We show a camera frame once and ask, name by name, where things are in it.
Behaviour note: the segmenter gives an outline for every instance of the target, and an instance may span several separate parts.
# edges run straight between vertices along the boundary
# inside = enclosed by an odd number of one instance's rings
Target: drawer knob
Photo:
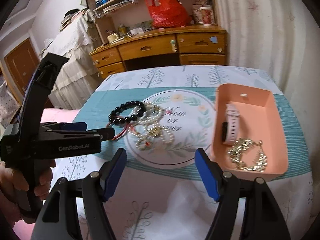
[[[176,46],[176,41],[175,40],[171,40],[170,44],[171,44],[171,47],[172,47],[172,51],[173,52],[177,52],[178,49],[177,49],[177,46]]]

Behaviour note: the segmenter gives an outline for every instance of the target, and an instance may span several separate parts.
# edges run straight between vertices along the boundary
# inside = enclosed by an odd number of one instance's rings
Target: bottle
[[[96,8],[98,8],[101,4],[99,0],[95,0],[96,1]]]
[[[101,0],[101,4],[105,4],[108,0]]]

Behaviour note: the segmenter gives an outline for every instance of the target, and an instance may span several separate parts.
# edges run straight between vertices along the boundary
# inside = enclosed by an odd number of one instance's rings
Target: drawer handle
[[[144,50],[149,50],[149,49],[151,49],[151,47],[149,47],[149,46],[144,46],[144,47],[142,47],[140,50],[141,50],[141,51],[144,51]]]
[[[205,41],[197,41],[196,42],[196,45],[202,45],[202,46],[207,46],[208,45],[208,43],[207,42],[205,42]]]
[[[171,40],[170,44],[171,44],[171,47],[172,47],[172,51],[173,52],[177,52],[178,49],[177,49],[177,46],[176,46],[176,41],[175,40]]]

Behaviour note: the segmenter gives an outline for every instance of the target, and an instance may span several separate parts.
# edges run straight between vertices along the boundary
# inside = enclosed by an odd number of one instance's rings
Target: pink box
[[[230,146],[222,144],[222,123],[225,121],[226,104],[234,104],[239,112],[238,138],[263,141],[262,148],[268,158],[264,172],[237,170],[227,155]],[[224,171],[230,171],[240,179],[254,180],[262,177],[270,181],[288,169],[288,149],[284,131],[271,91],[237,84],[223,84],[216,92],[216,122],[210,159]],[[243,154],[242,160],[254,164],[259,147],[255,146]]]

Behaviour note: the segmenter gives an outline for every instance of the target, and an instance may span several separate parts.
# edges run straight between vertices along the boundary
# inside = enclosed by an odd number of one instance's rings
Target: finger
[[[35,187],[34,192],[36,196],[42,196],[47,194],[49,190],[50,190],[50,183],[46,183],[44,185]]]
[[[48,196],[49,196],[49,193],[46,193],[42,196],[39,196],[39,198],[41,199],[41,201],[44,201]]]
[[[54,168],[56,165],[55,159],[50,160],[50,167]]]
[[[39,182],[40,185],[44,185],[48,182],[50,182],[52,180],[53,174],[52,174],[52,170],[46,169],[44,172],[42,172],[42,174],[39,177]]]
[[[21,171],[12,168],[6,168],[3,171],[3,176],[5,179],[10,181],[17,190],[29,190],[29,184],[23,177]]]

